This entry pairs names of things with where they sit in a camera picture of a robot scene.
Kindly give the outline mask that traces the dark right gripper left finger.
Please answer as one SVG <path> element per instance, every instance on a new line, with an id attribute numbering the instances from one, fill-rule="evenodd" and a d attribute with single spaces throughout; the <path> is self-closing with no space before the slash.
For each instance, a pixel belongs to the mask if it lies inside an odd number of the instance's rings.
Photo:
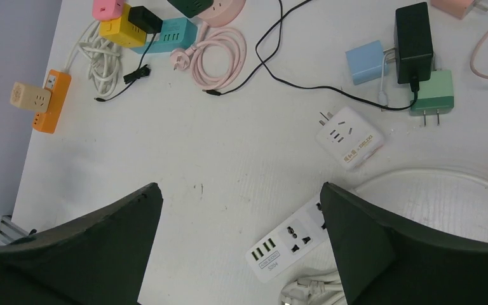
<path id="1" fill-rule="evenodd" d="M 150 183 L 0 245 L 0 304 L 137 304 L 162 206 L 159 186 Z"/>

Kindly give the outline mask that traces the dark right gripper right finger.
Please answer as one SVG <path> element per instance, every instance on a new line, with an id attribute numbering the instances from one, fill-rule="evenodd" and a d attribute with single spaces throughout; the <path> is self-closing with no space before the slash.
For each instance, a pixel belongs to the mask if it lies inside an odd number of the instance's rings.
<path id="1" fill-rule="evenodd" d="M 320 202 L 348 304 L 488 304 L 488 243 L 424 226 L 329 182 Z"/>

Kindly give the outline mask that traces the beige dragon cube adapter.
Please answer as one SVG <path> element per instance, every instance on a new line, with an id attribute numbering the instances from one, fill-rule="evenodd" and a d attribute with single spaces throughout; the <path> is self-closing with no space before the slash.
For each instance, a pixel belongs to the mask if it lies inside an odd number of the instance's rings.
<path id="1" fill-rule="evenodd" d="M 28 111 L 46 112 L 51 91 L 33 85 L 15 82 L 11 91 L 10 104 Z"/>

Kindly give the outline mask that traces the orange power strip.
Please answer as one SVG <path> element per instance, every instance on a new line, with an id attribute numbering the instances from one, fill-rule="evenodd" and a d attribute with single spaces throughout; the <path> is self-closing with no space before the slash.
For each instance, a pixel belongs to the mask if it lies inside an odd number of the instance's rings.
<path id="1" fill-rule="evenodd" d="M 71 75 L 65 72 L 53 69 L 49 71 L 44 89 L 51 93 L 51 97 L 46 112 L 35 114 L 32 121 L 34 130 L 50 134 L 55 132 L 71 80 Z"/>

